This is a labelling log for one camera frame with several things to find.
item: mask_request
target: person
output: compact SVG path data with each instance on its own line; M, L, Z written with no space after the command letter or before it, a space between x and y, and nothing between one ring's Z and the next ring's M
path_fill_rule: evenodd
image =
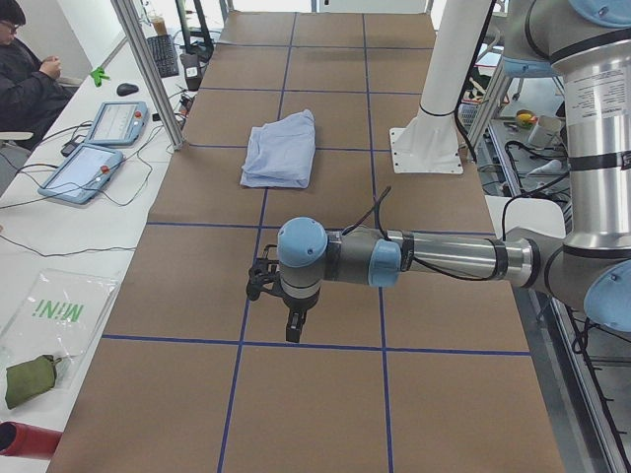
M20 142L32 149L57 119L72 93L59 85L61 61L43 61L16 38L27 19L16 0L0 0L0 131L30 131Z

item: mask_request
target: black jacket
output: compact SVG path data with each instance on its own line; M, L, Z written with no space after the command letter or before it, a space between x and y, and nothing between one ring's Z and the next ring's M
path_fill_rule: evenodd
M0 45L0 131L32 131L38 143L72 94L39 72L41 61L21 41Z

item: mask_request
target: tablet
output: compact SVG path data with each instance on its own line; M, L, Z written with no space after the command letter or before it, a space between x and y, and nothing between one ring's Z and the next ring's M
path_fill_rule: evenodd
M85 204L103 188L122 162L122 153L117 150L81 144L37 192L73 204Z
M148 114L143 101L106 101L101 104L84 143L130 146L140 136Z

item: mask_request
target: computer mouse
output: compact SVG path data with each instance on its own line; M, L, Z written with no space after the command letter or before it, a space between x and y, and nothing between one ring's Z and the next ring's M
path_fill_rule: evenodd
M127 82L123 82L116 88L116 93L119 97L125 97L129 94L135 94L136 92L138 92L138 86Z

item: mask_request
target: metal base plate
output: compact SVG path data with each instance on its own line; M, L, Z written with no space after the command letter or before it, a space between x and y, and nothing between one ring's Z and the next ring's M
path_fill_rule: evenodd
M458 153L432 160L432 157L421 157L413 152L403 152L396 149L394 143L405 131L405 128L390 128L390 148L392 149L392 167L396 173L439 173L462 174L464 169Z

